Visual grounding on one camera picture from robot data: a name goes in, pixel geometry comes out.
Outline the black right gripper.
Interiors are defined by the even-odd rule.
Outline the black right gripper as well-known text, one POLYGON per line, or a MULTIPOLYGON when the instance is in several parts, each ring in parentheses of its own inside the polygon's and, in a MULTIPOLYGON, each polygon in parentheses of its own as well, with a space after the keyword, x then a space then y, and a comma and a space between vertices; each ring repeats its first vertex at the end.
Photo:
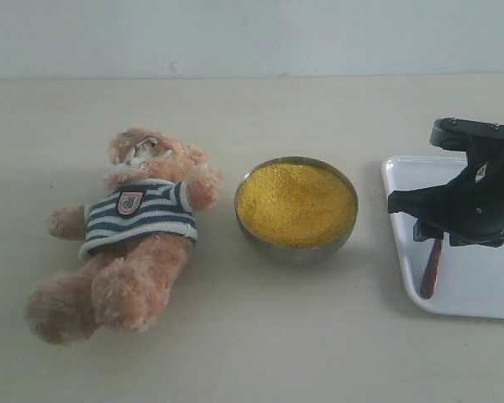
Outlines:
POLYGON ((504 146, 469 148, 466 156, 466 170, 452 180, 388 195, 389 214, 421 220, 413 226, 415 242, 444 239, 444 231, 429 222, 461 222, 463 246, 504 244, 504 146))

